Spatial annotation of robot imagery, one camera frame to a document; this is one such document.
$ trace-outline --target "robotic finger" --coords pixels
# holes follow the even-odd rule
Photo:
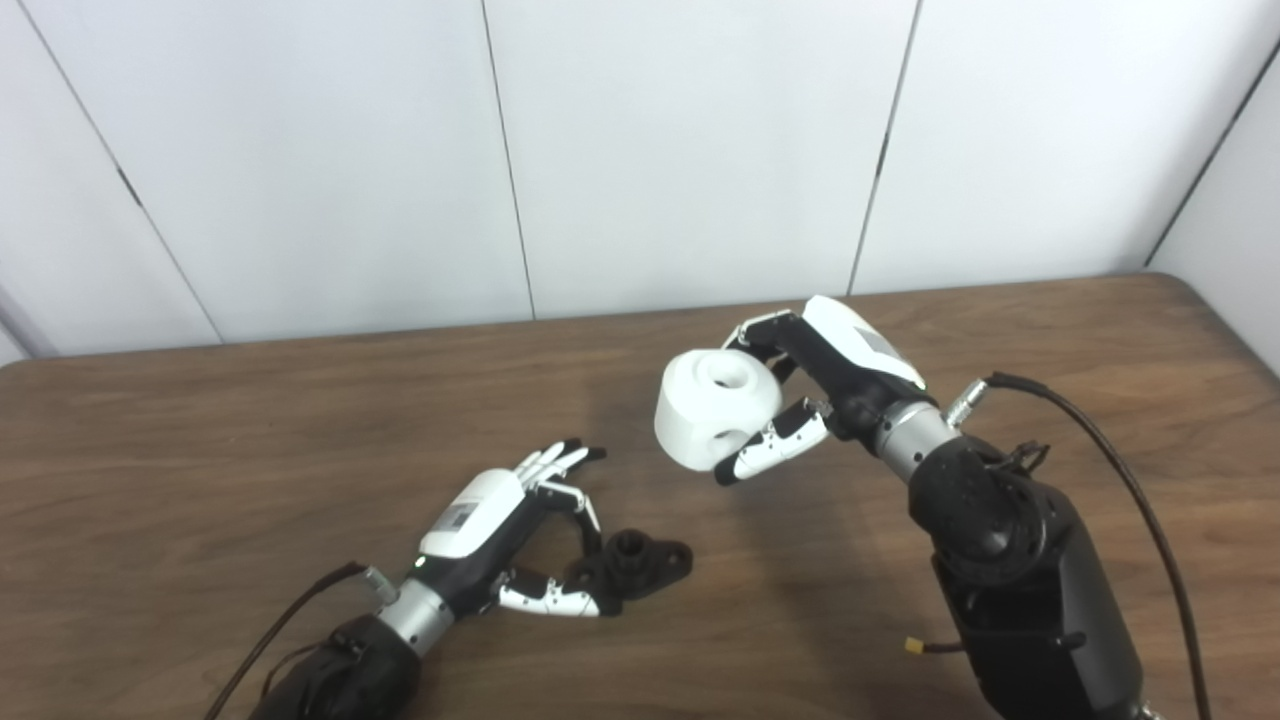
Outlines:
[[[827,429],[829,416],[828,402],[808,397],[797,401],[751,436],[741,450],[721,460],[716,465],[716,482],[731,486],[818,446],[831,436]]]

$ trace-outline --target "hole in cylinder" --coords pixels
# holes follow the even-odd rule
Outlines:
[[[707,368],[707,377],[726,389],[746,387],[751,379],[749,368],[737,357],[714,357]]]
[[[618,536],[618,553],[635,557],[644,552],[644,537],[640,533],[622,533]]]

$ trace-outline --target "black cable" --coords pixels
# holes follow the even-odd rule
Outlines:
[[[1147,501],[1147,495],[1142,492],[1142,486],[1138,484],[1138,478],[1134,477],[1133,470],[1125,464],[1124,459],[1120,457],[1120,452],[1116,451],[1111,441],[1102,434],[1102,430],[1084,414],[1083,410],[1071,404],[1068,398],[1053,392],[1047,386],[1038,383],[1028,378],[1020,378],[1018,375],[1010,375],[1006,373],[993,373],[984,382],[991,387],[1016,389],[1037,397],[1048,400],[1053,405],[1057,405],[1064,413],[1070,415],[1073,420],[1085,433],[1093,439],[1093,443],[1098,446],[1102,455],[1106,456],[1107,462],[1120,474],[1120,479],[1124,480],[1126,488],[1129,488],[1129,495],[1133,496],[1133,501],[1138,503],[1138,511],[1142,512],[1142,519],[1147,523],[1147,529],[1151,530],[1151,539],[1156,543],[1156,550],[1160,552],[1160,560],[1165,564],[1165,571],[1169,574],[1169,583],[1174,587],[1174,601],[1178,602],[1178,615],[1183,624],[1183,637],[1187,641],[1187,660],[1190,664],[1192,671],[1192,685],[1196,691],[1196,710],[1199,714],[1201,720],[1211,720],[1212,714],[1208,706],[1208,688],[1204,682],[1204,664],[1201,660],[1199,650],[1199,635],[1196,633],[1196,616],[1192,614],[1192,602],[1187,594],[1187,585],[1183,583],[1183,574],[1178,570],[1178,561],[1174,560],[1174,551],[1169,547],[1169,538],[1165,537],[1165,530],[1160,528],[1160,520],[1156,519],[1156,511],[1152,510],[1151,502]]]
[[[289,605],[283,614],[280,614],[280,616],[275,620],[275,623],[270,628],[268,628],[266,633],[262,635],[262,639],[257,641],[257,644],[255,644],[253,650],[248,652],[248,656],[244,657],[244,661],[241,662],[241,666],[237,667],[232,678],[227,680],[227,685],[223,688],[223,692],[218,693],[218,698],[214,700],[214,705],[210,706],[209,712],[205,714],[205,720],[214,720],[215,717],[218,717],[218,714],[223,711],[223,706],[227,705],[227,700],[230,698],[232,692],[236,691],[236,685],[238,685],[239,682],[244,678],[244,674],[248,673],[248,669],[253,666],[253,661],[256,661],[257,657],[262,655],[262,651],[266,650],[266,646],[270,644],[270,642],[275,638],[276,634],[279,634],[280,629],[284,628],[284,624],[288,623],[289,619],[293,618],[297,614],[297,611],[301,610],[302,606],[307,603],[307,601],[320,594],[321,592],[329,589],[330,587],[340,583],[342,580],[346,580],[352,575],[358,575],[365,570],[366,570],[365,565],[361,565],[358,562],[348,562],[342,568],[338,568],[337,570],[333,570],[325,577],[320,578],[319,580],[315,582],[315,584],[307,588],[307,592],[298,596],[298,598],[294,600],[293,603]]]
[[[282,657],[275,665],[271,666],[270,670],[266,671],[266,678],[262,680],[262,693],[259,694],[257,698],[261,701],[261,700],[266,698],[266,693],[271,692],[271,680],[275,679],[275,674],[280,671],[280,667],[284,667],[284,665],[288,661],[293,660],[294,657],[300,656],[300,655],[302,655],[303,652],[311,652],[312,650],[320,647],[321,644],[324,644],[324,643],[305,644],[305,646],[300,647],[298,650],[292,650],[292,651],[284,653],[284,657]]]

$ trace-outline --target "black bracket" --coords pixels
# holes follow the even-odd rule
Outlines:
[[[687,544],[626,529],[611,537],[604,550],[564,570],[564,592],[586,592],[600,615],[618,615],[623,600],[650,596],[692,570],[694,551]]]

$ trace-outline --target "panel seam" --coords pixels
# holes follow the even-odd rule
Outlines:
[[[915,45],[915,28],[920,24],[920,10],[923,8],[924,0],[915,0],[915,12],[911,13],[911,28],[906,33],[906,47],[902,49],[902,65],[899,68],[897,85],[893,87],[893,101],[888,106],[884,138],[881,141],[879,156],[876,159],[876,177],[872,178],[872,190],[867,196],[867,210],[863,213],[863,227],[858,233],[858,249],[854,251],[854,266],[849,270],[849,287],[845,295],[854,293],[854,281],[858,278],[858,265],[863,260],[863,247],[867,245],[867,228],[872,223],[872,210],[876,208],[876,192],[879,190],[881,173],[884,170],[884,158],[888,155],[888,142],[893,133],[893,120],[897,118],[897,104],[902,97],[906,68],[911,61],[911,46]]]
[[[511,164],[511,141],[507,140],[507,117],[502,110],[502,90],[498,86],[498,61],[493,55],[493,36],[489,33],[489,4],[486,0],[480,0],[480,17],[484,18],[484,42],[489,50],[493,97],[498,104],[498,128],[502,131],[502,152],[507,160],[507,183],[511,187],[511,206],[516,211],[516,236],[520,238],[520,260],[525,265],[525,287],[529,290],[529,314],[536,320],[538,307],[534,305],[534,277],[529,273],[529,251],[525,249],[525,223],[520,217],[520,197],[516,193],[516,170]]]
[[[88,108],[84,105],[84,100],[81,99],[79,92],[76,91],[76,86],[72,85],[70,77],[68,77],[67,70],[63,68],[63,64],[58,60],[58,55],[54,54],[54,49],[51,45],[49,45],[49,40],[45,38],[45,33],[41,32],[40,26],[36,24],[36,18],[33,18],[31,10],[27,9],[26,0],[17,0],[17,3],[18,8],[22,9],[22,14],[27,17],[27,24],[31,26],[32,32],[36,33],[36,37],[40,38],[40,44],[45,47],[45,53],[49,55],[49,59],[54,63],[54,67],[58,68],[58,74],[61,76],[63,82],[67,85],[68,92],[70,92],[72,97],[76,100],[76,105],[79,108],[81,114],[84,117],[84,120],[88,122],[91,128],[93,128],[93,135],[97,136],[99,143],[106,152],[108,159],[111,160],[111,164],[115,167],[115,172],[120,176],[120,179],[124,181],[125,187],[129,190],[131,196],[137,202],[138,209],[142,211],[142,217],[146,218],[147,225],[151,227],[151,232],[155,233],[156,240],[160,241],[160,247],[164,249],[165,255],[169,258],[169,263],[173,264],[173,268],[178,273],[178,277],[182,278],[183,284],[187,287],[187,292],[191,293],[191,299],[195,300],[196,306],[200,307],[201,314],[205,316],[205,322],[209,323],[209,329],[214,331],[214,337],[218,338],[218,342],[220,345],[225,343],[227,341],[223,338],[221,331],[218,329],[218,323],[215,323],[214,316],[209,314],[209,307],[205,307],[205,302],[204,300],[200,299],[200,293],[196,292],[196,287],[191,283],[191,278],[187,277],[187,273],[182,269],[182,264],[178,263],[178,258],[173,254],[173,249],[169,247],[169,242],[164,238],[164,233],[161,233],[160,228],[156,225],[155,219],[151,217],[151,211],[147,210],[147,206],[142,202],[133,184],[128,182],[127,176],[124,174],[124,169],[120,165],[120,161],[116,159],[115,152],[111,150],[110,143],[106,142],[106,137],[102,136],[102,131],[97,127],[97,123],[93,122],[93,117],[90,114]]]
[[[1160,237],[1156,238],[1156,243],[1151,247],[1151,252],[1147,254],[1147,260],[1142,264],[1143,268],[1151,266],[1152,260],[1156,259],[1156,252],[1160,251],[1160,247],[1165,243],[1169,233],[1172,232],[1174,225],[1178,224],[1178,219],[1181,218],[1183,210],[1187,209],[1187,204],[1190,202],[1192,196],[1196,195],[1196,190],[1199,188],[1201,181],[1204,179],[1204,174],[1208,173],[1210,165],[1213,164],[1213,160],[1217,159],[1219,151],[1222,150],[1222,145],[1226,143],[1226,137],[1231,135],[1233,129],[1235,129],[1236,120],[1239,120],[1240,115],[1244,114],[1244,108],[1248,106],[1249,100],[1253,100],[1253,94],[1258,90],[1258,86],[1262,85],[1262,78],[1266,77],[1267,70],[1270,70],[1271,65],[1275,63],[1277,53],[1280,53],[1280,38],[1277,38],[1276,44],[1271,47],[1271,54],[1267,55],[1267,59],[1262,63],[1262,69],[1258,72],[1257,77],[1253,78],[1253,83],[1249,85],[1249,90],[1244,94],[1244,99],[1240,100],[1240,105],[1236,106],[1231,119],[1226,123],[1226,127],[1222,128],[1222,133],[1217,137],[1217,142],[1213,143],[1213,149],[1210,150],[1208,158],[1204,158],[1204,164],[1202,164],[1199,172],[1196,173],[1196,177],[1192,179],[1190,186],[1188,186],[1183,199],[1178,202],[1178,208],[1174,209],[1172,217],[1170,217],[1169,223],[1165,224],[1165,229],[1161,231]]]

